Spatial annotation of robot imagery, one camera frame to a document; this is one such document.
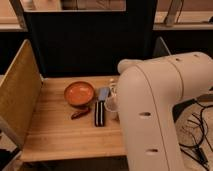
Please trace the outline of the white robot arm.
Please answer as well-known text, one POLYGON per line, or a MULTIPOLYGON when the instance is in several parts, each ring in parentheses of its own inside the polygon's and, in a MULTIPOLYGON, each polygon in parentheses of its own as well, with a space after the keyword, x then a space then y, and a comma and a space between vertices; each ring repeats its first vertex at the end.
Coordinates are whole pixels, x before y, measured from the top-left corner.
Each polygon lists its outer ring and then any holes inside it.
POLYGON ((184 171, 174 105, 213 87, 213 58, 201 52, 118 64, 117 105, 130 171, 184 171))

